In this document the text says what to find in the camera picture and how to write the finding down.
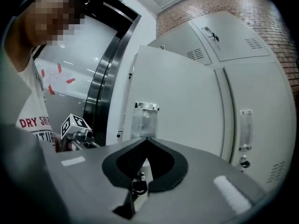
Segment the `ventilation slot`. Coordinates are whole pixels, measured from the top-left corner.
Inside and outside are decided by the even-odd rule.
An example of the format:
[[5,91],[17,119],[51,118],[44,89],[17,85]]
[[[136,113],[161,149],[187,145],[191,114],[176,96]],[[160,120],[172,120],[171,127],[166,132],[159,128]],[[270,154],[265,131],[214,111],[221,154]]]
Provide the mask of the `ventilation slot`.
[[251,49],[262,48],[262,45],[255,38],[245,39],[245,42],[247,42]]
[[267,180],[267,183],[275,182],[280,178],[280,176],[282,174],[282,170],[284,169],[284,165],[285,165],[285,162],[281,162],[281,163],[273,165],[272,170],[269,175],[269,178]]
[[187,52],[187,57],[192,60],[199,60],[201,58],[204,58],[204,55],[202,54],[202,51],[200,48]]

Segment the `red lettering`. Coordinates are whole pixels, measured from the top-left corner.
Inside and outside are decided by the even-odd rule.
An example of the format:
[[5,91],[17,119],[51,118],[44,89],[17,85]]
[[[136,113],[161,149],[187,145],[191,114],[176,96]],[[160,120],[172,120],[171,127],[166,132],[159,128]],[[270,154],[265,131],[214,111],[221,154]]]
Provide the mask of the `red lettering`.
[[48,124],[47,119],[44,116],[43,116],[43,121],[45,122],[46,125]]
[[33,127],[33,125],[31,124],[31,120],[30,119],[26,119],[27,125],[28,127]]
[[41,120],[41,124],[42,124],[42,125],[45,125],[45,123],[43,122],[42,117],[39,117],[39,119]]
[[23,120],[23,119],[19,119],[19,121],[20,121],[21,127],[22,127],[22,128],[25,128],[25,127],[26,127],[26,122],[25,122],[25,120]]
[[34,123],[34,126],[37,126],[37,125],[36,125],[36,117],[31,118],[31,119],[32,119],[32,121],[33,121],[33,123]]

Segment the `person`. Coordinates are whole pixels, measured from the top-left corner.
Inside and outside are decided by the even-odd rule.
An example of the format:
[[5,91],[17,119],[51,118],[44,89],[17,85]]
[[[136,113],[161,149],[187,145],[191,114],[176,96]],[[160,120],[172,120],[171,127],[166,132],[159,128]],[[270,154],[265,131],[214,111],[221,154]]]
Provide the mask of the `person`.
[[82,0],[34,0],[8,29],[1,56],[12,65],[31,89],[16,126],[60,149],[60,135],[53,133],[48,117],[43,83],[32,58],[33,48],[56,41],[71,24],[84,18]]

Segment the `cabinet door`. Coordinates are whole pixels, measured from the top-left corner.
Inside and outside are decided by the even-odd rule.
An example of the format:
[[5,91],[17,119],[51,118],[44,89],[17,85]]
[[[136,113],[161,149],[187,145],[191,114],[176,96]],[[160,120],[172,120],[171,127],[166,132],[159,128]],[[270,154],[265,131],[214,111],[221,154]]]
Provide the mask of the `cabinet door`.
[[[240,167],[239,160],[245,155],[250,166],[244,172],[265,191],[277,186],[287,172],[296,137],[294,101],[278,65],[225,67],[235,107],[232,165]],[[240,151],[243,144],[251,149]]]
[[[269,56],[262,39],[243,21],[228,12],[209,14],[192,20],[212,46],[220,62]],[[216,34],[219,42],[211,36]]]
[[141,46],[123,129],[131,138],[135,102],[158,104],[157,138],[221,155],[223,107],[215,72],[178,54]]
[[186,56],[203,65],[211,64],[205,48],[189,24],[182,25],[156,39],[154,47]]

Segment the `lock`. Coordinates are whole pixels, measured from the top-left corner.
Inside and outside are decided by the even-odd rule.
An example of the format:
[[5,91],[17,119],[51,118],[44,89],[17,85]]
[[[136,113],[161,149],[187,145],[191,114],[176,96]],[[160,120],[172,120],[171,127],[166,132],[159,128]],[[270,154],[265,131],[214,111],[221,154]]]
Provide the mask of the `lock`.
[[246,168],[249,168],[250,167],[250,162],[247,160],[247,157],[245,155],[243,155],[240,160],[239,160],[239,163],[241,165],[241,172],[244,172],[244,170]]
[[121,134],[120,134],[121,132],[122,132],[122,131],[119,131],[119,132],[118,132],[118,134],[116,135],[117,138],[120,138],[120,137],[121,137]]

